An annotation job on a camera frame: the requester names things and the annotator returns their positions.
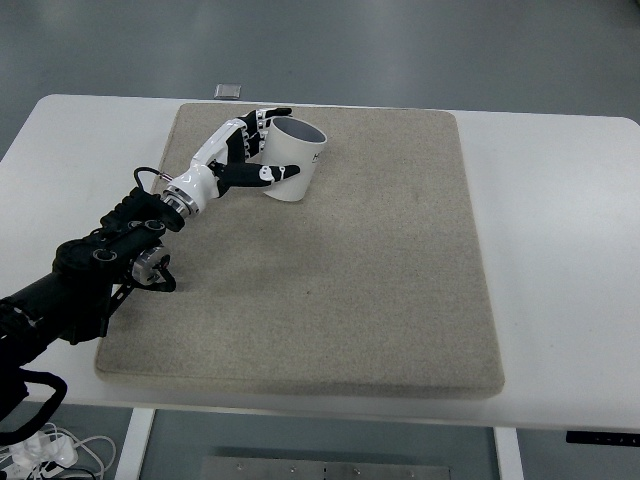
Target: white cup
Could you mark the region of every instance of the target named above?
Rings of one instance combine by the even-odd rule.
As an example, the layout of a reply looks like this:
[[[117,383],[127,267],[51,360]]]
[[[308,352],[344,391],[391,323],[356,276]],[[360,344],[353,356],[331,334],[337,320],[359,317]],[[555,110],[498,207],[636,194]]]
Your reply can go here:
[[[261,163],[278,167],[298,165],[300,173],[274,183],[264,193],[285,202],[302,200],[326,144],[327,136],[313,125],[292,117],[274,118]]]

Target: cable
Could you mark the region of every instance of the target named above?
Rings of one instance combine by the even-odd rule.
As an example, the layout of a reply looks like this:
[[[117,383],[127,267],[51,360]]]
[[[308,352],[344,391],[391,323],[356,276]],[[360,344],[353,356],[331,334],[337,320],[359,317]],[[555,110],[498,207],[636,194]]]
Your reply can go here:
[[[151,173],[155,173],[156,175],[161,175],[161,172],[159,170],[156,170],[155,168],[151,168],[151,167],[136,168],[133,171],[133,178],[135,178],[136,184],[138,185],[138,188],[140,190],[144,190],[144,187],[142,186],[142,181],[140,180],[140,172],[151,172]]]
[[[104,435],[96,435],[94,437],[89,437],[89,438],[85,438],[84,440],[80,440],[78,437],[76,437],[73,433],[71,433],[69,430],[65,429],[65,428],[57,428],[56,430],[58,432],[58,434],[60,433],[64,433],[65,435],[68,435],[69,437],[71,437],[73,439],[73,441],[75,442],[73,444],[74,448],[77,447],[82,447],[83,450],[85,450],[98,464],[98,466],[100,467],[100,471],[96,473],[97,478],[100,478],[102,480],[102,478],[104,477],[104,474],[107,470],[109,470],[109,468],[113,465],[113,462],[115,462],[116,459],[116,452],[117,452],[117,447],[115,442],[109,438],[106,437]],[[109,442],[109,444],[111,445],[112,448],[112,453],[111,453],[111,460],[109,461],[109,463],[105,466],[104,463],[102,462],[102,460],[100,460],[100,457],[98,457],[93,450],[91,450],[89,447],[87,447],[85,444],[87,442],[91,442],[94,440],[105,440],[107,442]]]

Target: robot finger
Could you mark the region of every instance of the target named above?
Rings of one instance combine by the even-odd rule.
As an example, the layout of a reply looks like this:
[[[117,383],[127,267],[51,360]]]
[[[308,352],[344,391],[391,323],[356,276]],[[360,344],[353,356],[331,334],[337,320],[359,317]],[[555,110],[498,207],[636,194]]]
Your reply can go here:
[[[261,108],[238,117],[247,125],[247,134],[253,137],[256,133],[269,128],[273,117],[288,117],[291,109],[287,107]]]
[[[257,163],[215,164],[212,170],[218,178],[220,192],[226,192],[229,187],[267,187],[300,173],[297,165],[273,167]]]

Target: black cable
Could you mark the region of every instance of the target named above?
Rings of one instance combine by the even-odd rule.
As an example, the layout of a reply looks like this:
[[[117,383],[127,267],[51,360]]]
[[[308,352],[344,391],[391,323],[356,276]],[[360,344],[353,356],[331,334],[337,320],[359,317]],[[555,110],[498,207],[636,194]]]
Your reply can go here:
[[[133,171],[133,178],[135,178],[136,180],[136,185],[138,185],[138,188],[140,190],[144,190],[144,187],[142,186],[142,182],[140,181],[140,172],[151,172],[151,173],[155,173],[156,175],[160,175],[161,172],[156,170],[155,168],[151,168],[151,167],[138,167]]]
[[[79,467],[63,467],[62,465],[60,465],[59,463],[56,463],[56,467],[60,467],[63,470],[67,470],[67,471],[76,471],[76,472],[84,472],[84,473],[88,473],[89,475],[91,475],[91,478],[93,480],[97,480],[95,474],[91,471],[91,470],[87,470],[86,468],[79,468]]]

